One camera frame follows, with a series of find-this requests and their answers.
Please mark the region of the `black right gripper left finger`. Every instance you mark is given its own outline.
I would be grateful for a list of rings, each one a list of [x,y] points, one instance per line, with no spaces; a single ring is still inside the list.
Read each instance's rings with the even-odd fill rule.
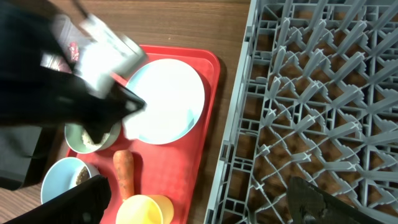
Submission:
[[[6,224],[99,224],[110,200],[108,179],[96,175]]]

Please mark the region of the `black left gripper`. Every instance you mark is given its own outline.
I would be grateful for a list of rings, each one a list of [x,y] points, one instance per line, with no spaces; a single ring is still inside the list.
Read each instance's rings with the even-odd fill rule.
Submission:
[[[112,126],[145,106],[120,84],[104,98],[75,74],[41,66],[44,52],[64,56],[51,19],[12,1],[1,1],[1,125],[76,123],[98,143]]]

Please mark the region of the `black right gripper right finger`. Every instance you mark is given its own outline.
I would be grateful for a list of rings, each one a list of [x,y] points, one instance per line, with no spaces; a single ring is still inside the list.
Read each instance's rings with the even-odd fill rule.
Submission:
[[[300,177],[292,177],[287,201],[294,224],[381,224]]]

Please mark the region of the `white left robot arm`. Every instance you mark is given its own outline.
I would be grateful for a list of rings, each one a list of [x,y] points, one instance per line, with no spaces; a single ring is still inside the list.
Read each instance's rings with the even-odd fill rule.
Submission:
[[[145,101],[114,81],[146,59],[131,39],[116,36],[101,20],[75,6],[93,42],[67,72],[42,65],[44,54],[67,55],[52,32],[57,7],[50,1],[1,2],[1,124],[50,126],[76,123],[101,142],[115,123],[145,107]]]

